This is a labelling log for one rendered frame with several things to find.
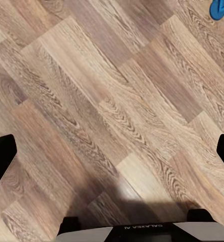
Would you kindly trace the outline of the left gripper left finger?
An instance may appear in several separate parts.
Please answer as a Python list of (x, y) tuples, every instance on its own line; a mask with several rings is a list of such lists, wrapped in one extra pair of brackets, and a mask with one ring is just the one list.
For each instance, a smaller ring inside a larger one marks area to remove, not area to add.
[(17, 153), (16, 142), (12, 134), (0, 137), (0, 179)]

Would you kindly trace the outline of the sandal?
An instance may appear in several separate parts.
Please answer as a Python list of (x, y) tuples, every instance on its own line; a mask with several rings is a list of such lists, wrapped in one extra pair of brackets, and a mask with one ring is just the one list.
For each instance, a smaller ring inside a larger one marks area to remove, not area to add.
[(224, 16), (224, 0), (214, 0), (209, 11), (214, 20), (220, 20)]

